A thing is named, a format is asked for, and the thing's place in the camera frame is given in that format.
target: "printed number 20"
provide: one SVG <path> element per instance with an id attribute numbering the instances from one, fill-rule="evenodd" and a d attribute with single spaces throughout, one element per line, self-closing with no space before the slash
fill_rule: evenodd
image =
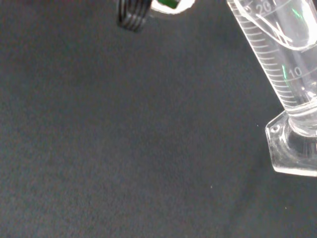
<path id="1" fill-rule="evenodd" d="M 259 12 L 260 15 L 272 11 L 271 4 L 267 0 L 261 0 L 261 2 L 262 2 L 261 4 L 258 4 L 256 6 L 257 11 Z"/>

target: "measurement marking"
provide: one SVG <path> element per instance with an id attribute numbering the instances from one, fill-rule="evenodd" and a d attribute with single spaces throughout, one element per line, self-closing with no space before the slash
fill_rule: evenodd
<path id="1" fill-rule="evenodd" d="M 244 30 L 251 30 L 251 29 L 255 29 L 255 28 L 257 28 L 257 26 L 243 27 Z"/>
<path id="2" fill-rule="evenodd" d="M 294 98 L 294 96 L 282 96 L 282 95 L 280 95 L 280 97 L 283 97 L 283 98 Z"/>
<path id="3" fill-rule="evenodd" d="M 239 23 L 249 23 L 250 21 L 240 21 L 240 20 L 238 20 L 238 22 Z"/>
<path id="4" fill-rule="evenodd" d="M 285 103 L 297 103 L 297 102 L 286 101 L 286 100 L 283 100 L 283 99 L 281 99 L 281 101 L 285 102 Z"/>
<path id="5" fill-rule="evenodd" d="M 281 71 L 281 69 L 280 68 L 278 68 L 278 69 L 266 69 L 266 68 L 264 68 L 266 71 Z"/>
<path id="6" fill-rule="evenodd" d="M 267 65 L 267 66 L 270 66 L 270 65 L 278 65 L 277 63 L 262 63 L 262 62 L 261 62 L 261 64 L 262 64 L 262 65 Z"/>
<path id="7" fill-rule="evenodd" d="M 270 58 L 262 58 L 262 57 L 259 57 L 259 59 L 261 59 L 261 60 L 273 60 L 273 59 L 275 59 L 275 57 L 270 57 Z"/>
<path id="8" fill-rule="evenodd" d="M 261 41 L 265 41 L 265 39 L 258 39 L 258 40 L 249 40 L 250 42 L 261 42 Z"/>
<path id="9" fill-rule="evenodd" d="M 273 79 L 270 79 L 272 82 L 279 82 L 279 83 L 281 83 L 281 82 L 283 82 L 283 83 L 285 83 L 286 82 L 286 80 L 273 80 Z"/>
<path id="10" fill-rule="evenodd" d="M 268 45 L 263 45 L 263 46 L 252 46 L 253 48 L 266 48 Z"/>
<path id="11" fill-rule="evenodd" d="M 262 32 L 258 32 L 258 33 L 252 33 L 252 34 L 247 34 L 245 33 L 247 36 L 258 36 L 260 34 L 262 34 Z"/>
<path id="12" fill-rule="evenodd" d="M 273 51 L 267 51 L 267 52 L 256 52 L 257 54 L 270 54 L 279 51 L 279 49 L 273 50 Z"/>
<path id="13" fill-rule="evenodd" d="M 279 93 L 292 93 L 291 91 L 281 91 L 281 90 L 277 90 L 277 89 L 275 89 L 277 92 L 279 92 Z"/>
<path id="14" fill-rule="evenodd" d="M 268 76 L 271 76 L 271 77 L 283 77 L 283 74 L 272 75 L 272 74 L 268 74 L 268 73 L 267 73 L 267 75 L 268 75 Z"/>
<path id="15" fill-rule="evenodd" d="M 277 87 L 277 88 L 288 88 L 288 86 L 278 86 L 278 85 L 275 85 L 275 84 L 272 84 L 274 87 Z"/>

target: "black fabric background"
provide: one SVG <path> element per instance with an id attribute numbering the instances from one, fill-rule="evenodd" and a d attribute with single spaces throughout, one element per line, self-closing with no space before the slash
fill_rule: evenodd
<path id="1" fill-rule="evenodd" d="M 0 1 L 0 237 L 316 236 L 316 179 L 273 171 L 282 107 L 224 0 L 137 35 L 66 2 Z"/>

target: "black knob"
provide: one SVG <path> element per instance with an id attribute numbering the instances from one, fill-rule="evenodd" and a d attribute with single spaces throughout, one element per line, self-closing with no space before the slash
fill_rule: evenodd
<path id="1" fill-rule="evenodd" d="M 118 0 L 117 24 L 133 32 L 139 32 L 151 9 L 152 0 Z"/>

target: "glass graduated cylinder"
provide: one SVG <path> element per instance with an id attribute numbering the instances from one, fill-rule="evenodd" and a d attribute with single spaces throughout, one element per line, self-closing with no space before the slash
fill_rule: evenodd
<path id="1" fill-rule="evenodd" d="M 227 0 L 299 134 L 317 136 L 317 11 L 312 0 Z"/>

